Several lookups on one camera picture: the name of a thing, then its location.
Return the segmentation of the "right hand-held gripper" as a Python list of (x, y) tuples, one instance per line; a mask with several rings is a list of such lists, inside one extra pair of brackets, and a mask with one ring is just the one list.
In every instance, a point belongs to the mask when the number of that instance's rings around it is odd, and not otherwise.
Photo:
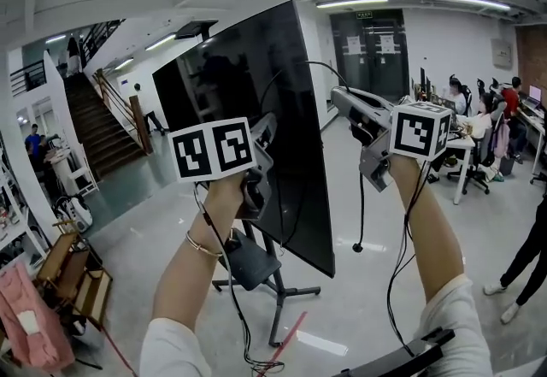
[(429, 102), (396, 107), (356, 88), (334, 87), (331, 102), (362, 144), (359, 170), (377, 191), (390, 183), (389, 158), (396, 154), (432, 162), (446, 150), (452, 111)]

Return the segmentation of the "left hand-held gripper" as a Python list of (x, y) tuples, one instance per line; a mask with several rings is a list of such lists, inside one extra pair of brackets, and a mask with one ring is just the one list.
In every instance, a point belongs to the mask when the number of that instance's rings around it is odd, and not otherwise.
[(211, 121), (168, 135), (177, 180), (207, 187), (209, 182), (243, 172), (244, 201), (237, 217), (259, 220), (272, 194), (268, 172), (274, 165), (267, 148), (277, 119), (264, 115), (254, 125), (245, 117)]

